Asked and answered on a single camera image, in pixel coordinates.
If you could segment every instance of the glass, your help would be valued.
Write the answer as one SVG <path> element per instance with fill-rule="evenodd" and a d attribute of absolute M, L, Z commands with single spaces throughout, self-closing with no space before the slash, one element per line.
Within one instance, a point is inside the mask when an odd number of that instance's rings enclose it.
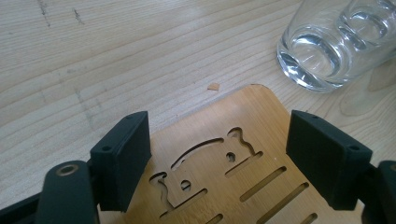
<path fill-rule="evenodd" d="M 304 0 L 277 45 L 297 84 L 331 92 L 396 56 L 396 0 Z"/>

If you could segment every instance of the plywood plate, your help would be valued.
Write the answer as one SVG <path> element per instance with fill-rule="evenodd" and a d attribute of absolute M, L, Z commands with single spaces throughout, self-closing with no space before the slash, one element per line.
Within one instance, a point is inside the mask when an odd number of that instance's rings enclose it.
<path fill-rule="evenodd" d="M 128 212 L 101 212 L 102 222 L 360 223 L 286 155 L 289 122 L 271 91 L 251 85 L 155 133 Z"/>

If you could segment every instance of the small wood chip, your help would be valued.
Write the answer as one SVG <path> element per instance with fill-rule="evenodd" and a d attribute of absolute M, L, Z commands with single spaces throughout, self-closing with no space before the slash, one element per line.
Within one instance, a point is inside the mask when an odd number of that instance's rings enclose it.
<path fill-rule="evenodd" d="M 219 90 L 219 87 L 220 87 L 220 84 L 214 82 L 214 83 L 210 84 L 210 85 L 207 87 L 207 89 L 210 90 L 210 91 L 218 91 L 218 90 Z"/>

